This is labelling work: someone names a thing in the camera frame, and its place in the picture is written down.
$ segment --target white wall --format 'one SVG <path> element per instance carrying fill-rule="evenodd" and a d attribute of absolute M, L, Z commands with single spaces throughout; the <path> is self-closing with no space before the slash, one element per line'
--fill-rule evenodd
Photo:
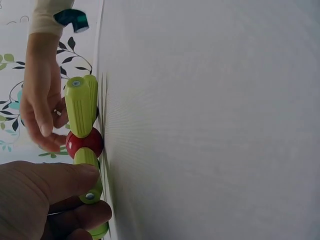
<path fill-rule="evenodd" d="M 105 0 L 120 240 L 319 238 L 319 12 L 313 0 Z"/>

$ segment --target teal object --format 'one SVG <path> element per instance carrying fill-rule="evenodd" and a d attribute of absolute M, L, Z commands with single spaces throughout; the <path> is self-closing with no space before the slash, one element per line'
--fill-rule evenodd
<path fill-rule="evenodd" d="M 54 20 L 66 27 L 72 24 L 74 33 L 81 33 L 89 29 L 87 16 L 83 11 L 76 9 L 66 9 L 53 15 Z"/>

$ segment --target wallpaper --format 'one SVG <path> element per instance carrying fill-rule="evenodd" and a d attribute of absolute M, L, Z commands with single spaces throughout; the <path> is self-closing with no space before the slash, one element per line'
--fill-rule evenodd
<path fill-rule="evenodd" d="M 76 1 L 74 7 L 86 12 L 90 28 L 74 34 L 65 28 L 57 50 L 62 94 L 69 78 L 91 74 L 97 30 L 98 1 L 88 6 Z M 46 152 L 29 138 L 20 117 L 28 26 L 32 6 L 27 0 L 0 0 L 0 163 L 24 160 L 34 163 L 71 163 L 65 146 L 60 152 Z M 69 125 L 54 132 L 68 134 Z"/>

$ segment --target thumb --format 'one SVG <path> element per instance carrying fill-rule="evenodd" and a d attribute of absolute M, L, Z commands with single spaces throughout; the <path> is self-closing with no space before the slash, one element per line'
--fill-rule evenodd
<path fill-rule="evenodd" d="M 49 137 L 54 128 L 53 117 L 46 99 L 37 99 L 32 103 L 35 120 L 39 126 L 41 134 Z"/>
<path fill-rule="evenodd" d="M 43 163 L 30 166 L 34 183 L 50 205 L 85 194 L 99 178 L 98 169 L 89 164 Z"/>

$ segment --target child's hand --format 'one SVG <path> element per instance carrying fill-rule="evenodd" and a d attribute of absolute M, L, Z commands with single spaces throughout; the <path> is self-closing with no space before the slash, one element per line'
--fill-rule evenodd
<path fill-rule="evenodd" d="M 68 122 L 61 97 L 60 68 L 56 62 L 59 37 L 31 34 L 28 41 L 24 83 L 20 103 L 21 118 L 31 139 L 49 152 L 59 152 L 66 136 L 52 133 Z"/>

